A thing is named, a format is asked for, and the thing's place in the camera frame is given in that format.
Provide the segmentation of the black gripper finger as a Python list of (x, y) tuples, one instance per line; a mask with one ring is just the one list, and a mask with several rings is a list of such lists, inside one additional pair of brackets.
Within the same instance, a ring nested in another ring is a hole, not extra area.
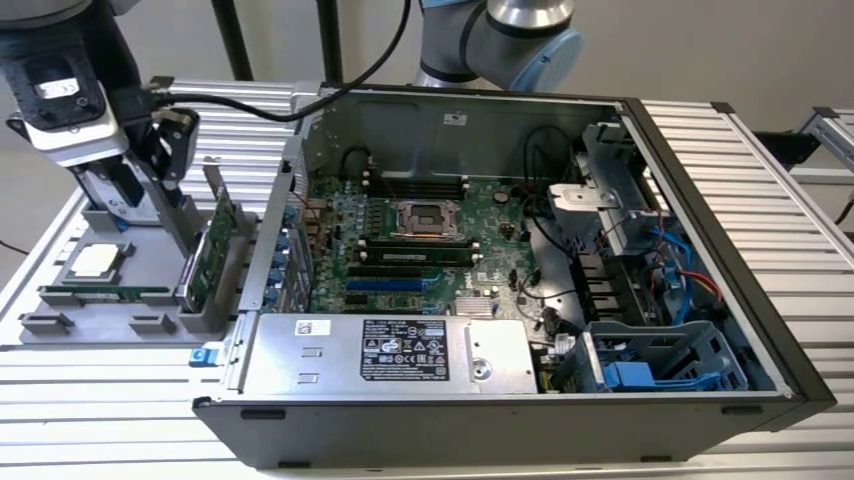
[(179, 120), (178, 133), (181, 138), (177, 140), (177, 147), (174, 150), (174, 167), (175, 167), (175, 187), (174, 187), (174, 202), (183, 202), (183, 194), (179, 190), (179, 182), (185, 177), (186, 170), (191, 164), (194, 157), (197, 127), (198, 127), (198, 114), (194, 110), (175, 110), (177, 119)]
[(162, 190), (169, 203), (175, 202), (174, 184), (169, 178), (171, 164), (171, 147), (167, 139), (170, 135), (169, 120), (165, 113), (153, 116), (150, 124), (150, 164), (154, 171), (155, 184)]

